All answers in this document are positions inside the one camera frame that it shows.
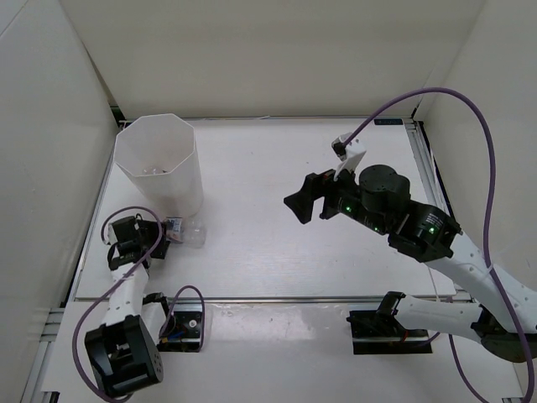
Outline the orange blue label bottle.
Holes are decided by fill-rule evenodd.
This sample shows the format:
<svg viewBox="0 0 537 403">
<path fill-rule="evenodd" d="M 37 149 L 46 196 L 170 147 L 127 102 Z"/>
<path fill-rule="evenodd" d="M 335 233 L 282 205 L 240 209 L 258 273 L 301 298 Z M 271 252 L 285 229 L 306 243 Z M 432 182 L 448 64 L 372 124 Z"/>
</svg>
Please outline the orange blue label bottle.
<svg viewBox="0 0 537 403">
<path fill-rule="evenodd" d="M 183 244 L 200 249 L 206 242 L 206 226 L 196 217 L 167 217 L 166 238 L 171 243 Z"/>
</svg>

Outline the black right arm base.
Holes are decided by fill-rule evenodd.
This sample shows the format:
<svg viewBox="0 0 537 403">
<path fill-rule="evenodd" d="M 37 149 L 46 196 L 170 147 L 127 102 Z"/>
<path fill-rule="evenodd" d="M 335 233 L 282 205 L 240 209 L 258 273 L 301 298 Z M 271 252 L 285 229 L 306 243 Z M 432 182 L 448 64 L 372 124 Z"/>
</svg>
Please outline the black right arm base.
<svg viewBox="0 0 537 403">
<path fill-rule="evenodd" d="M 425 329 L 407 329 L 396 319 L 405 298 L 390 291 L 377 307 L 352 308 L 346 318 L 351 327 L 354 355 L 405 355 L 432 353 L 432 336 Z"/>
</svg>

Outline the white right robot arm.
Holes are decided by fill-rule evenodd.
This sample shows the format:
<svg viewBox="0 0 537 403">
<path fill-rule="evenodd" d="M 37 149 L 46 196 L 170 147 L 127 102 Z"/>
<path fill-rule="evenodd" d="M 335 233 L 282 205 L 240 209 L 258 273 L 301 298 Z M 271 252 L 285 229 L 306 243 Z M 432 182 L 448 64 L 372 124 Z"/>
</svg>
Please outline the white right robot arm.
<svg viewBox="0 0 537 403">
<path fill-rule="evenodd" d="M 409 180 L 387 165 L 359 175 L 334 170 L 305 177 L 284 198 L 298 220 L 312 218 L 322 200 L 324 220 L 342 214 L 388 240 L 388 246 L 436 270 L 475 298 L 467 307 L 422 301 L 390 291 L 376 310 L 351 311 L 352 335 L 362 342 L 404 343 L 416 333 L 450 333 L 481 344 L 512 363 L 536 356 L 536 293 L 509 273 L 486 264 L 484 253 L 458 222 L 438 207 L 410 197 Z"/>
</svg>

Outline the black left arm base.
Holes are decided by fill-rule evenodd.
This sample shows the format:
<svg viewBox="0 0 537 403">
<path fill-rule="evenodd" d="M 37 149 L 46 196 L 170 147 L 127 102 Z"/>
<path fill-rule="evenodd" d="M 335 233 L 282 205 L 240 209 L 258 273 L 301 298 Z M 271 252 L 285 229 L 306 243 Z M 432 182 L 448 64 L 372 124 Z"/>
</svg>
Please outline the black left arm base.
<svg viewBox="0 0 537 403">
<path fill-rule="evenodd" d="M 162 293 L 148 294 L 143 298 L 143 309 L 155 308 L 156 318 L 149 318 L 145 313 L 146 325 L 164 324 L 164 318 L 159 320 L 159 314 L 166 315 L 171 307 L 171 301 Z M 174 304 L 171 318 L 164 334 L 155 342 L 161 353 L 199 353 L 205 342 L 206 305 L 202 296 L 198 302 L 178 301 Z"/>
</svg>

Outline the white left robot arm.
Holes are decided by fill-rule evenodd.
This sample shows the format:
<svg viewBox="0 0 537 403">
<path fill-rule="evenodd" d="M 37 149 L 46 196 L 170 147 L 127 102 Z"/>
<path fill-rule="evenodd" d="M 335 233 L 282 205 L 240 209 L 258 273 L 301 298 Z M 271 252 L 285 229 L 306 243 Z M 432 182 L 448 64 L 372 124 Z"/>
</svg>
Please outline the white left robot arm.
<svg viewBox="0 0 537 403">
<path fill-rule="evenodd" d="M 164 378 L 157 344 L 159 336 L 173 332 L 176 316 L 163 294 L 144 294 L 151 261 L 163 259 L 169 247 L 159 236 L 163 229 L 139 215 L 108 226 L 107 263 L 118 288 L 108 297 L 102 323 L 86 333 L 84 345 L 96 387 L 110 400 L 127 398 Z"/>
</svg>

